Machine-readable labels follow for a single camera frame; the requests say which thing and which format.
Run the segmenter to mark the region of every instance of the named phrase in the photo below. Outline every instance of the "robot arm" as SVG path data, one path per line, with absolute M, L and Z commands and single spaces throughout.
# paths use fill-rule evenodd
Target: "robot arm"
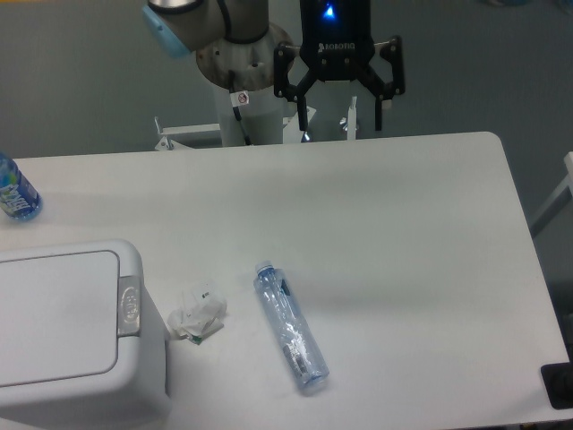
M 252 43 L 269 29 L 268 0 L 149 0 L 143 13 L 172 56 L 222 38 Z
M 376 130 L 381 130 L 382 101 L 406 91 L 401 37 L 374 44 L 370 0 L 301 0 L 300 4 L 303 44 L 275 49 L 275 95 L 297 104 L 299 128 L 305 131 L 305 94 L 316 81 L 358 80 L 375 97 Z M 375 54 L 392 66 L 392 82 L 384 82 L 370 67 Z M 292 85 L 288 66 L 297 56 L 308 73 Z

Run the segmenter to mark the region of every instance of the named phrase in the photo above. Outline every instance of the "black cable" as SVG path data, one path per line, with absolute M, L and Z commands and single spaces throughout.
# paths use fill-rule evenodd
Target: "black cable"
M 235 72 L 229 70 L 229 96 L 235 92 Z M 246 146 L 251 146 L 252 141 L 251 137 L 244 129 L 243 124 L 243 117 L 241 116 L 241 110 L 238 106 L 233 106 L 233 114 L 235 115 L 235 119 L 237 123 L 239 123 L 239 127 L 241 128 L 241 133 L 243 134 L 244 144 Z

